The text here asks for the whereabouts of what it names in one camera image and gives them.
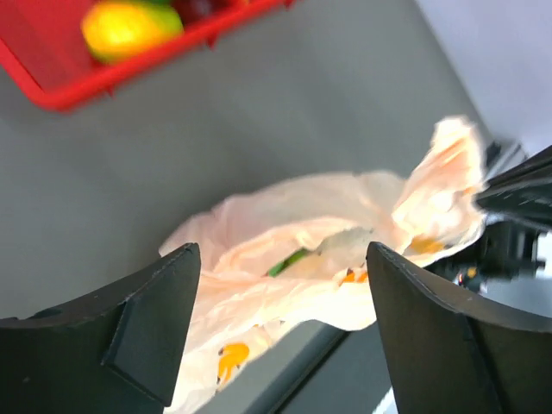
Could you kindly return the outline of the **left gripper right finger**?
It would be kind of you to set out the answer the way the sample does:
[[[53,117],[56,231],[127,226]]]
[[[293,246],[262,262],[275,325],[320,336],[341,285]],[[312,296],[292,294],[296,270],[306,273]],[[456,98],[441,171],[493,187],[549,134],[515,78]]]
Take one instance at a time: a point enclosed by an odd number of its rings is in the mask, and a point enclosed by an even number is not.
[[[549,413],[551,320],[500,304],[380,242],[367,272],[400,413]]]

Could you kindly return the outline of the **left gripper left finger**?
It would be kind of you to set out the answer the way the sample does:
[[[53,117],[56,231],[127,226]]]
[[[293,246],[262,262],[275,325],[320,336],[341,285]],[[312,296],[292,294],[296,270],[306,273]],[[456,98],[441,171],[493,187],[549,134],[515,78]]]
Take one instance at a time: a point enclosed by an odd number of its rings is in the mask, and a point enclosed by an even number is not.
[[[1,322],[4,413],[161,413],[198,290],[198,245],[26,319]]]

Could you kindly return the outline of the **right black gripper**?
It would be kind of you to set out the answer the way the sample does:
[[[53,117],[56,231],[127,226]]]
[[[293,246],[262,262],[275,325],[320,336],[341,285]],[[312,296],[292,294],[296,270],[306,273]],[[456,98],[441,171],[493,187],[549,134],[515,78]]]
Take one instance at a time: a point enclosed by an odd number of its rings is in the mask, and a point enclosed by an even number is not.
[[[448,280],[482,293],[493,279],[535,277],[546,264],[538,238],[551,231],[551,147],[494,173],[476,200],[487,214],[483,234],[448,258]]]

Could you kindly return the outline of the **translucent banana print plastic bag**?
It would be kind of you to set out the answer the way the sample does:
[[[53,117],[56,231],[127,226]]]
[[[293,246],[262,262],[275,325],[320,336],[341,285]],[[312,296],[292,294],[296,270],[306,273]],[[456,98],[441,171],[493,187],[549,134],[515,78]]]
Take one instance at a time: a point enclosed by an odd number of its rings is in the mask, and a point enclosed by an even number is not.
[[[407,178],[327,172],[237,194],[182,223],[166,256],[199,246],[198,293],[169,411],[193,413],[290,330],[315,320],[346,331],[375,322],[367,247],[380,242],[425,267],[480,238],[475,206],[484,152],[465,117],[442,119]],[[300,248],[311,254],[275,278],[267,270]]]

